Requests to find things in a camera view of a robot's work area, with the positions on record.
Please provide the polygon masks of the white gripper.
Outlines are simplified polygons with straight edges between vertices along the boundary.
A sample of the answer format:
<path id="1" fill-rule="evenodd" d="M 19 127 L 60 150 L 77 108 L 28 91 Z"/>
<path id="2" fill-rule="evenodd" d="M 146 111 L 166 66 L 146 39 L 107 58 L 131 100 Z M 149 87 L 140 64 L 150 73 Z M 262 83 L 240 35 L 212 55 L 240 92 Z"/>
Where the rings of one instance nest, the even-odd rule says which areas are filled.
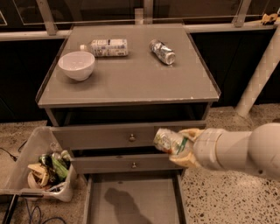
<path id="1" fill-rule="evenodd" d="M 193 153 L 190 152 L 186 156 L 169 156 L 169 160 L 175 165 L 186 168 L 200 168 L 200 166 L 209 169 L 220 171 L 223 170 L 217 156 L 217 143 L 224 129 L 182 129 L 179 133 L 187 139 L 195 142 L 193 145 Z"/>

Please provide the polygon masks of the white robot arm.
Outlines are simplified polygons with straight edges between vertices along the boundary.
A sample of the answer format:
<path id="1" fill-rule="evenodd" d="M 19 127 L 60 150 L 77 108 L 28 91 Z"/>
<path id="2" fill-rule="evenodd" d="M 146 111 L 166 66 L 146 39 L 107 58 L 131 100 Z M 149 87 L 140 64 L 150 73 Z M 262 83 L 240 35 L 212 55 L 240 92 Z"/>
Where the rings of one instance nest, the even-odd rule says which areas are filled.
<path id="1" fill-rule="evenodd" d="M 280 61 L 280 28 L 271 38 L 237 105 L 246 116 Z M 262 178 L 280 178 L 280 123 L 264 124 L 252 131 L 183 129 L 191 141 L 188 151 L 170 155 L 182 167 L 204 167 L 216 171 L 238 171 Z"/>

